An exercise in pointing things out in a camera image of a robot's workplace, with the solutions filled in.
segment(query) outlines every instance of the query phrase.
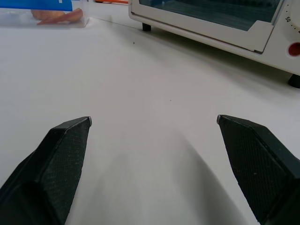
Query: black rubber foot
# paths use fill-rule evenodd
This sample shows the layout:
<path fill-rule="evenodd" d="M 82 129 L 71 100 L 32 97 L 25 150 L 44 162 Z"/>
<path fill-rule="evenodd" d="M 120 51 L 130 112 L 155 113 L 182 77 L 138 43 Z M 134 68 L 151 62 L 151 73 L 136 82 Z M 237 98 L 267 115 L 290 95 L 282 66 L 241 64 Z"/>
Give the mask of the black rubber foot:
<path fill-rule="evenodd" d="M 300 88 L 300 76 L 293 74 L 288 83 L 294 88 Z"/>
<path fill-rule="evenodd" d="M 145 23 L 142 23 L 142 30 L 143 31 L 151 31 L 151 26 Z"/>

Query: oven glass door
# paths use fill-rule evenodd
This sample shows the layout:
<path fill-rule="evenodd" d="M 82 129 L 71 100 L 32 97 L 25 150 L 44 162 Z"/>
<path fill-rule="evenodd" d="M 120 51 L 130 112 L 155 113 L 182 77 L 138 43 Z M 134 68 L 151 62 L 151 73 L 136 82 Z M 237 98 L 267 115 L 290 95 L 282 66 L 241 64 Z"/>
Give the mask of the oven glass door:
<path fill-rule="evenodd" d="M 133 0 L 132 11 L 136 10 L 134 13 L 138 15 L 251 51 L 262 52 L 282 2 L 283 0 Z"/>

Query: white tabletop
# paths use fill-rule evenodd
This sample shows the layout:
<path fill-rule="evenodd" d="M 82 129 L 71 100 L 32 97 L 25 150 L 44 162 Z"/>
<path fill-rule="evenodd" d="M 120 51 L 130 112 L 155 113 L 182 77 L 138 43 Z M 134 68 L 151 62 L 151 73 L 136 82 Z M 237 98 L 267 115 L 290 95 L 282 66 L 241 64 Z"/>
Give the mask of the white tabletop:
<path fill-rule="evenodd" d="M 50 128 L 91 116 L 68 225 L 258 224 L 216 118 L 263 124 L 300 158 L 290 74 L 91 9 L 84 29 L 0 29 L 0 186 Z"/>

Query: clear plastic box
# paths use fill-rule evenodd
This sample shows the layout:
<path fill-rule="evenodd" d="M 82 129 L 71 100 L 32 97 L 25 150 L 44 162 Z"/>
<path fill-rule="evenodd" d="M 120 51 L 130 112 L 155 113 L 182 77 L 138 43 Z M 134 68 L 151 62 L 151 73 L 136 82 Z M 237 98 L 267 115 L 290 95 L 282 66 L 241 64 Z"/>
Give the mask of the clear plastic box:
<path fill-rule="evenodd" d="M 87 0 L 0 0 L 0 26 L 85 27 Z"/>

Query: blue label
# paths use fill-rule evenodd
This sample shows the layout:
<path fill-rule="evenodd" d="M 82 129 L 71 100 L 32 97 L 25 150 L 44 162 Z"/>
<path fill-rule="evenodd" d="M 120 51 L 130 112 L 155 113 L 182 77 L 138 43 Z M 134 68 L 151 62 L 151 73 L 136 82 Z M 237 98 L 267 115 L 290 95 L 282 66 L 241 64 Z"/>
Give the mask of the blue label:
<path fill-rule="evenodd" d="M 71 0 L 0 0 L 0 8 L 73 11 Z"/>

